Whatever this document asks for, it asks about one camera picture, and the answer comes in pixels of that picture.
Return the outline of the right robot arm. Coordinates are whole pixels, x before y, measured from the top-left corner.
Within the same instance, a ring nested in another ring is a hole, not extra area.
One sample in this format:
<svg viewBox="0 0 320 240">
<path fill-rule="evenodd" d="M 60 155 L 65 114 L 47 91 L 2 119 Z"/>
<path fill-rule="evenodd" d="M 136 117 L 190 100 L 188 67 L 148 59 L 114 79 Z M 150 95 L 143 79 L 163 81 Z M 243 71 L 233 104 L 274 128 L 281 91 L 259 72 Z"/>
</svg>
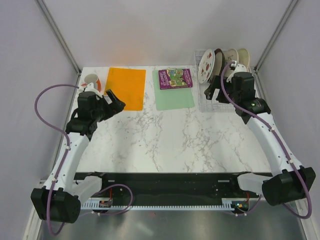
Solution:
<svg viewBox="0 0 320 240">
<path fill-rule="evenodd" d="M 262 98 L 256 97 L 255 79 L 249 72 L 237 72 L 227 82 L 226 77 L 215 75 L 204 94 L 208 100 L 218 90 L 217 101 L 234 102 L 235 112 L 252 131 L 260 144 L 271 169 L 267 177 L 252 172 L 238 173 L 229 184 L 229 191 L 235 197 L 246 191 L 263 195 L 271 206 L 286 204 L 306 198 L 306 192 L 316 178 L 311 167 L 303 167 L 292 154 L 281 137 L 271 110 Z"/>
</svg>

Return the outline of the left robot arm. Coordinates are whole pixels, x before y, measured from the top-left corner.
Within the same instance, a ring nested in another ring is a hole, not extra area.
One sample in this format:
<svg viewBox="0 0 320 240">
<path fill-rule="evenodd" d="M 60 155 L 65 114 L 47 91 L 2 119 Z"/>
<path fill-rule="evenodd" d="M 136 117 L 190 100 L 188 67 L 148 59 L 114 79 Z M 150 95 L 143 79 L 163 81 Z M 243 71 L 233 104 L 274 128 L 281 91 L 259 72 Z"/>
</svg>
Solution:
<svg viewBox="0 0 320 240">
<path fill-rule="evenodd" d="M 110 89 L 103 95 L 92 90 L 79 93 L 77 108 L 62 131 L 66 145 L 60 150 L 43 187 L 31 192 L 31 201 L 41 220 L 72 224 L 78 219 L 81 206 L 91 196 L 104 197 L 109 193 L 109 183 L 96 173 L 90 173 L 79 184 L 74 183 L 74 178 L 98 123 L 122 112 L 125 105 Z"/>
</svg>

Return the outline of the dark red rimmed plate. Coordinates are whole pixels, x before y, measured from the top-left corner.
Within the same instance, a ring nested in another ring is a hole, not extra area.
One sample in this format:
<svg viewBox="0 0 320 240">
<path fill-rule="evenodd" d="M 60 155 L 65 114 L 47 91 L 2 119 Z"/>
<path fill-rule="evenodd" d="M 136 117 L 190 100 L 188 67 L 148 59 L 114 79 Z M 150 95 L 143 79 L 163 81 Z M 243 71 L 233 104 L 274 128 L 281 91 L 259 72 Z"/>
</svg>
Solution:
<svg viewBox="0 0 320 240">
<path fill-rule="evenodd" d="M 214 61 L 214 66 L 212 70 L 212 75 L 213 76 L 220 76 L 224 67 L 225 67 L 225 55 L 223 51 L 220 48 L 217 48 L 214 51 L 214 56 L 215 56 L 215 61 Z"/>
</svg>

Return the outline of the white plate with red fruit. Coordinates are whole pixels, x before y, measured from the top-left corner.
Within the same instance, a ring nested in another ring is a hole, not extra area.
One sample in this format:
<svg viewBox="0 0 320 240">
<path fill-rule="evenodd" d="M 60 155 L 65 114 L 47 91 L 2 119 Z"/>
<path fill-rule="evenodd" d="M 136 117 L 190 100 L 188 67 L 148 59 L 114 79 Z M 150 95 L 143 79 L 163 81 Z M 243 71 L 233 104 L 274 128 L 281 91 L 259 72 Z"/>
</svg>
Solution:
<svg viewBox="0 0 320 240">
<path fill-rule="evenodd" d="M 209 48 L 204 52 L 199 62 L 197 79 L 200 84 L 204 84 L 210 79 L 214 65 L 215 53 L 211 48 Z"/>
</svg>

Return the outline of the cream and blue plate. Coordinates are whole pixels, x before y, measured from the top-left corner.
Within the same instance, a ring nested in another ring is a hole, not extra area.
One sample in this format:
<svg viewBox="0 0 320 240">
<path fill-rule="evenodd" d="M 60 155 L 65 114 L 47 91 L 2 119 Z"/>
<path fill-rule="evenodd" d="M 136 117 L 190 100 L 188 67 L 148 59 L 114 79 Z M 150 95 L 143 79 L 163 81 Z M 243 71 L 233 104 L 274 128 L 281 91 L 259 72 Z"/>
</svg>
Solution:
<svg viewBox="0 0 320 240">
<path fill-rule="evenodd" d="M 239 54 L 238 51 L 234 48 L 230 48 L 229 50 L 223 51 L 224 58 L 225 58 L 225 64 L 231 62 L 231 61 L 238 61 L 239 60 Z M 234 70 L 230 69 L 230 67 L 227 68 L 227 70 L 224 73 L 225 77 L 229 77 Z"/>
</svg>

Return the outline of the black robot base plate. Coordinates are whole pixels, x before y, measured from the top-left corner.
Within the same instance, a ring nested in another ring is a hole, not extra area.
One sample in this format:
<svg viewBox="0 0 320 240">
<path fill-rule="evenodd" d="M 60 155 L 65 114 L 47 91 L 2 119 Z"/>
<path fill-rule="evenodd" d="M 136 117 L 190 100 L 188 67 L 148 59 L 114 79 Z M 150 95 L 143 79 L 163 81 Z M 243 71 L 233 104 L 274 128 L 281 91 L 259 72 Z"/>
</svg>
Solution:
<svg viewBox="0 0 320 240">
<path fill-rule="evenodd" d="M 92 172 L 102 179 L 99 197 L 111 197 L 127 206 L 218 205 L 222 199 L 255 200 L 258 194 L 236 186 L 231 173 L 107 173 Z"/>
</svg>

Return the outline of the cream and green plate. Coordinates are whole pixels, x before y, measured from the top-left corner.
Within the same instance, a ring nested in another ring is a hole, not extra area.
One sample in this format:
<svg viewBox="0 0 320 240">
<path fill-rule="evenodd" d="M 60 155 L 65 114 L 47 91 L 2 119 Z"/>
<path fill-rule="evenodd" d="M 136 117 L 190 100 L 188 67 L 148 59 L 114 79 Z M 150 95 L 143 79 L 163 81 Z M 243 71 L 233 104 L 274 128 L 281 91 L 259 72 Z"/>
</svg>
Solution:
<svg viewBox="0 0 320 240">
<path fill-rule="evenodd" d="M 238 62 L 241 65 L 244 65 L 247 69 L 247 71 L 250 70 L 250 63 L 251 63 L 251 58 L 250 58 L 250 53 L 246 48 L 240 48 L 237 50 L 238 52 Z"/>
</svg>

